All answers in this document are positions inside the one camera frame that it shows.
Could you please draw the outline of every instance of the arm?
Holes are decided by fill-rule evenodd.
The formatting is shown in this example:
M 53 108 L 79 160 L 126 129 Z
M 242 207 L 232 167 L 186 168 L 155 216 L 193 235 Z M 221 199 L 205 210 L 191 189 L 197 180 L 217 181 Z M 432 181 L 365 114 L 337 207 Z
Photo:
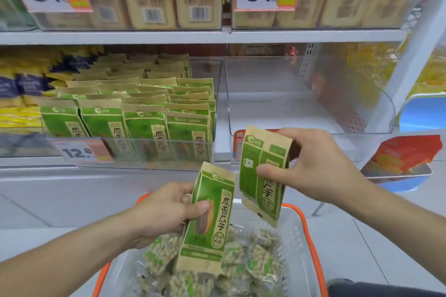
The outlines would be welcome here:
M 69 296 L 120 253 L 181 232 L 182 221 L 208 210 L 207 201 L 189 205 L 192 190 L 167 183 L 131 209 L 0 263 L 0 296 Z
M 300 155 L 291 155 L 299 156 L 298 162 L 287 170 L 261 165 L 259 175 L 345 210 L 446 284 L 446 218 L 368 181 L 328 132 L 284 128 L 279 133 L 297 142 L 294 150 L 300 146 Z

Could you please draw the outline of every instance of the white shelf edge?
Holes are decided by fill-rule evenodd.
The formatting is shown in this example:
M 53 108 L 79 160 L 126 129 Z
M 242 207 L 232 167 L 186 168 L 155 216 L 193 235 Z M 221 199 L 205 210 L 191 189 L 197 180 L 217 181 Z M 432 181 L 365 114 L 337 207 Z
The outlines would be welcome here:
M 400 29 L 314 30 L 184 30 L 184 31 L 59 31 L 39 29 L 0 32 L 0 45 L 115 45 L 115 44 L 226 44 L 285 42 L 403 42 L 408 31 Z

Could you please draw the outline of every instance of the shopping basket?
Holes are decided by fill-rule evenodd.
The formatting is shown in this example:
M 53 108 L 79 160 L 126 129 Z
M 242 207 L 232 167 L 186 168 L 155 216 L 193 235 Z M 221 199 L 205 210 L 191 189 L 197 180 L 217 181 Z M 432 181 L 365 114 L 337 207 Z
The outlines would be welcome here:
M 137 203 L 147 197 L 142 196 Z M 287 267 L 284 281 L 286 297 L 328 297 L 318 253 L 309 236 L 304 214 L 291 204 L 282 204 L 276 229 L 234 199 L 231 223 L 254 229 L 274 230 L 283 242 L 278 249 L 279 259 Z M 135 265 L 141 250 L 132 249 L 104 266 L 99 274 L 92 297 L 122 297 L 128 282 L 135 277 Z

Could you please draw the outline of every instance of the hand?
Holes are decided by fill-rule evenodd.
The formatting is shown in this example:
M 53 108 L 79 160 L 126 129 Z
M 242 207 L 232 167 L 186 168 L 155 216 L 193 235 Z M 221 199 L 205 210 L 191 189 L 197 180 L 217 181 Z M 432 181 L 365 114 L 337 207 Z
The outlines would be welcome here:
M 190 204 L 193 183 L 168 182 L 146 199 L 126 210 L 128 223 L 135 227 L 132 248 L 144 248 L 160 235 L 181 234 L 185 220 L 193 220 L 209 209 L 209 201 Z
M 295 141 L 290 156 L 292 160 L 298 157 L 298 161 L 292 169 L 260 165 L 257 167 L 260 176 L 297 189 L 312 199 L 338 206 L 364 187 L 361 184 L 370 184 L 329 132 L 282 128 L 277 133 Z

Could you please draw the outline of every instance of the left hand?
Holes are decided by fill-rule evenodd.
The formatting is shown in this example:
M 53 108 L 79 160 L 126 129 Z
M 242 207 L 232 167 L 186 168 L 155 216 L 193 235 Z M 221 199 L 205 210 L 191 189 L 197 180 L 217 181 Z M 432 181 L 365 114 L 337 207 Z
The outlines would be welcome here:
M 185 220 L 193 220 L 209 210 L 208 201 L 190 204 L 193 183 L 168 182 L 123 214 L 133 226 L 131 248 L 145 248 L 160 235 L 181 234 Z

